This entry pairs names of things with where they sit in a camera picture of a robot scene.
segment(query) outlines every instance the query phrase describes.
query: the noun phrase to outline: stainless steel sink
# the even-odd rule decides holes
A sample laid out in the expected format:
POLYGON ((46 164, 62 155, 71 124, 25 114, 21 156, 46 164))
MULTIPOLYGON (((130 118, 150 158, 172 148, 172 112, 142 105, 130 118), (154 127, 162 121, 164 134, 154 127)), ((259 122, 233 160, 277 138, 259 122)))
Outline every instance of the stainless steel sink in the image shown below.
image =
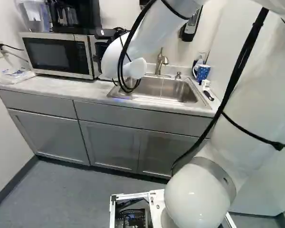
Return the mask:
MULTIPOLYGON (((134 87, 135 80, 128 78, 126 84, 134 87)), ((162 76, 146 75, 141 79, 139 86, 132 93, 125 93, 120 87, 114 87, 108 97, 128 100, 158 100, 158 102, 187 103, 207 106, 198 90, 190 79, 172 79, 162 76)))

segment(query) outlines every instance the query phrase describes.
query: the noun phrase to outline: blue mug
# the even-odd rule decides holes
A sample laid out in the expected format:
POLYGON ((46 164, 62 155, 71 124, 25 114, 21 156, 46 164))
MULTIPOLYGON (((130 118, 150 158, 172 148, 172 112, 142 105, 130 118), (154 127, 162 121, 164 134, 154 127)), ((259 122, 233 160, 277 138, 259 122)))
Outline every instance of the blue mug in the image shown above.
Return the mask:
POLYGON ((193 74, 196 78, 197 82, 205 80, 210 72, 211 67, 209 65, 200 64, 193 68, 193 74))

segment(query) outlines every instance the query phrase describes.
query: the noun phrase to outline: baseboard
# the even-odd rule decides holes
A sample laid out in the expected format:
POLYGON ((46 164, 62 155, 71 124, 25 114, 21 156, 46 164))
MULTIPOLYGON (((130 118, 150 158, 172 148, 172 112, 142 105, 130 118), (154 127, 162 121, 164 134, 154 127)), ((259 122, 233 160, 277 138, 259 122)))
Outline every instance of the baseboard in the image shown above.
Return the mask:
POLYGON ((144 180, 144 181, 150 181, 150 182, 155 182, 155 183, 160 183, 160 184, 167 184, 169 180, 164 179, 164 178, 159 178, 159 177, 151 177, 147 175, 142 175, 138 173, 130 173, 130 172, 124 172, 124 171, 119 171, 119 170, 112 170, 112 169, 107 169, 103 167, 97 167, 97 166, 87 166, 87 165, 81 165, 77 163, 71 163, 67 161, 61 161, 61 160, 56 160, 48 157, 41 157, 38 156, 39 160, 45 161, 45 162, 50 162, 53 164, 58 164, 58 165, 64 165, 76 169, 82 169, 82 170, 92 170, 96 172, 102 172, 102 173, 107 173, 111 175, 117 175, 117 176, 122 176, 122 177, 128 177, 128 178, 134 178, 138 180, 144 180))
POLYGON ((277 215, 276 221, 278 222, 279 226, 285 228, 285 215, 283 213, 277 215))
POLYGON ((242 214, 242 213, 235 213, 235 212, 229 212, 229 214, 230 215, 240 215, 240 216, 254 217, 254 218, 275 219, 280 228, 285 228, 285 215, 283 213, 278 214, 277 216, 251 215, 251 214, 242 214))
POLYGON ((0 191, 0 204, 13 191, 13 189, 21 182, 27 173, 38 162, 38 157, 33 156, 17 174, 8 182, 8 184, 0 191))

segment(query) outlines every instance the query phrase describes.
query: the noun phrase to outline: gray carpet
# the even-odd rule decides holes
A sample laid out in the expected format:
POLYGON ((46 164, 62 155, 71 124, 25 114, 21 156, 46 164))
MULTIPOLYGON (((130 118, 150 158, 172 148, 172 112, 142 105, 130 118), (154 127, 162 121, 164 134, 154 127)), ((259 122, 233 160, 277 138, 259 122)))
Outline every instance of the gray carpet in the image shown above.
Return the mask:
MULTIPOLYGON (((109 228, 111 194, 164 184, 39 161, 0 205, 0 228, 109 228)), ((274 219, 234 216, 238 228, 278 228, 274 219)))

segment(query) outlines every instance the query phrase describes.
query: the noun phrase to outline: countertop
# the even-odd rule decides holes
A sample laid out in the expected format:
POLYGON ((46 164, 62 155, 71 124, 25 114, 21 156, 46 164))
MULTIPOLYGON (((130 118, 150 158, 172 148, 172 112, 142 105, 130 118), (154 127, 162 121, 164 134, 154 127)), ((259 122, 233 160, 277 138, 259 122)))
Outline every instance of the countertop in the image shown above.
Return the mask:
MULTIPOLYGON (((172 68, 170 68, 169 73, 171 73, 171 76, 173 76, 172 68)), ((220 105, 220 101, 215 96, 214 101, 209 101, 202 93, 201 86, 199 86, 195 81, 193 81, 193 83, 198 89, 200 95, 204 97, 204 101, 209 104, 207 108, 192 107, 186 103, 171 105, 171 103, 164 103, 163 101, 160 103, 153 103, 150 102, 150 100, 133 101, 120 98, 109 98, 107 97, 107 94, 113 88, 113 83, 99 80, 88 81, 72 78, 65 79, 60 77, 36 76, 14 85, 4 85, 0 83, 0 89, 34 95, 71 99, 75 101, 213 117, 220 105)))

